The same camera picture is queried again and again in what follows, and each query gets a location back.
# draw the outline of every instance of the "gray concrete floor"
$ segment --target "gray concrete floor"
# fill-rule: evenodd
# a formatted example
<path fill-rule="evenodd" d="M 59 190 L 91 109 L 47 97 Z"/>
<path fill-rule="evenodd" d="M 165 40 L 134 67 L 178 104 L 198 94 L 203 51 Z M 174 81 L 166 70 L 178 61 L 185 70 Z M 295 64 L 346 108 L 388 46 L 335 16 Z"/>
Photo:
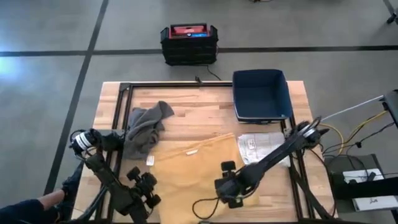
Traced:
<path fill-rule="evenodd" d="M 101 1 L 0 1 L 0 52 L 86 50 Z M 220 47 L 397 45 L 398 27 L 382 0 L 110 1 L 96 49 L 158 49 L 159 32 L 175 23 L 207 22 Z M 235 70 L 277 68 L 304 80 L 314 116 L 337 112 L 397 88 L 398 51 L 219 54 L 210 69 L 223 80 Z M 84 57 L 0 57 L 0 207 L 42 195 Z M 214 80 L 204 67 L 169 67 L 161 55 L 93 56 L 72 131 L 93 122 L 102 82 Z M 328 123 L 344 135 L 382 110 L 379 103 Z M 379 129 L 385 116 L 359 137 Z M 389 128 L 353 154 L 376 153 L 384 172 L 398 172 L 396 138 Z M 334 133 L 325 146 L 338 142 Z M 57 187 L 77 166 L 66 150 Z M 388 212 L 340 214 L 369 223 L 393 223 Z"/>

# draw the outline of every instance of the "small white label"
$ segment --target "small white label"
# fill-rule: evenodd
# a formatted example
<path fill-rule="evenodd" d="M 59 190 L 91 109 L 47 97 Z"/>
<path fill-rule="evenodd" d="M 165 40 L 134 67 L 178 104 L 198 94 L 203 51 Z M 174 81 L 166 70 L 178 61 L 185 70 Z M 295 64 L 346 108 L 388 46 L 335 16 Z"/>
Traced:
<path fill-rule="evenodd" d="M 147 166 L 153 166 L 155 163 L 155 157 L 154 156 L 148 156 L 147 157 Z"/>
<path fill-rule="evenodd" d="M 198 152 L 198 149 L 187 152 L 187 155 L 192 155 Z"/>
<path fill-rule="evenodd" d="M 256 143 L 254 142 L 254 139 L 248 139 L 248 146 L 249 149 L 256 149 Z"/>

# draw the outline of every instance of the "brown paper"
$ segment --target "brown paper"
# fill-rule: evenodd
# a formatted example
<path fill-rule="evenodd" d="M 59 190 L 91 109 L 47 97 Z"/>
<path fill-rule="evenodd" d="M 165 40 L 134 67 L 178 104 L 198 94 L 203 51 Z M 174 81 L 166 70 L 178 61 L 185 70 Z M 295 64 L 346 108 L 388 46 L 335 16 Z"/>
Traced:
<path fill-rule="evenodd" d="M 157 206 L 162 224 L 198 223 L 192 212 L 192 204 L 203 198 L 215 198 L 214 181 L 222 177 L 221 163 L 235 161 L 236 168 L 242 167 L 234 134 L 181 147 L 171 151 L 152 152 L 154 166 L 150 168 L 157 179 L 155 193 L 162 201 Z M 244 200 L 244 206 L 257 205 L 258 194 Z M 195 206 L 201 217 L 210 215 L 216 200 L 199 202 Z M 213 215 L 228 212 L 228 204 L 221 201 Z"/>

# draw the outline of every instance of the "wooden tabletop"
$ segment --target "wooden tabletop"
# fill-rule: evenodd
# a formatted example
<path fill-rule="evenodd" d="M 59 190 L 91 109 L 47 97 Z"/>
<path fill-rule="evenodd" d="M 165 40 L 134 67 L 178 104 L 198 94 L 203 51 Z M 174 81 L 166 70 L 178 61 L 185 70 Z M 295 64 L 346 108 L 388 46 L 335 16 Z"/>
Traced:
<path fill-rule="evenodd" d="M 119 82 L 105 82 L 99 96 L 98 108 L 93 128 L 111 129 L 116 101 L 119 92 Z M 292 100 L 294 116 L 297 123 L 312 121 L 312 114 L 308 105 L 307 94 L 302 81 L 289 81 L 289 92 Z M 163 120 L 165 131 L 153 150 L 169 150 L 180 146 L 187 146 L 197 141 L 209 139 L 226 133 L 235 133 L 238 137 L 243 133 L 264 133 L 280 131 L 279 124 L 261 126 L 256 124 L 239 124 L 233 109 L 233 94 L 231 87 L 162 87 L 134 88 L 132 107 L 150 108 L 159 100 L 166 101 L 174 110 L 175 115 Z M 120 115 L 121 127 L 123 112 Z M 314 150 L 319 156 L 319 148 Z M 331 194 L 328 177 L 322 163 L 312 153 L 304 157 L 308 175 L 308 183 L 313 194 L 327 211 L 333 210 L 333 196 Z M 125 177 L 134 166 L 139 166 L 142 172 L 148 170 L 143 162 L 123 159 L 121 164 L 120 180 L 130 185 Z M 86 167 L 80 180 L 78 195 L 73 211 L 73 218 L 81 215 L 94 199 L 100 189 L 100 182 L 92 171 Z M 214 222 L 294 222 L 297 220 L 294 198 L 292 196 L 291 181 L 288 169 L 275 166 L 267 172 L 258 188 L 260 204 L 255 207 L 238 208 L 227 215 L 212 219 Z M 304 215 L 307 216 L 303 193 L 300 190 L 301 203 Z M 104 211 L 109 199 L 106 198 Z M 114 222 L 130 223 L 129 216 L 114 213 Z M 148 222 L 160 222 L 159 214 L 155 209 Z"/>

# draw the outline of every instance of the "gray towel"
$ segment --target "gray towel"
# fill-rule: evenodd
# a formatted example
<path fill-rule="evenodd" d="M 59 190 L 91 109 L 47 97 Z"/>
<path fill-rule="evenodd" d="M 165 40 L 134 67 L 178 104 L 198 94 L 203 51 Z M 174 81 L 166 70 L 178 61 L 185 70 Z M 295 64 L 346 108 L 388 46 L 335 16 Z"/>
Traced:
<path fill-rule="evenodd" d="M 151 109 L 133 108 L 124 142 L 123 156 L 128 159 L 145 159 L 159 141 L 159 131 L 164 130 L 162 119 L 174 115 L 173 109 L 159 101 Z"/>

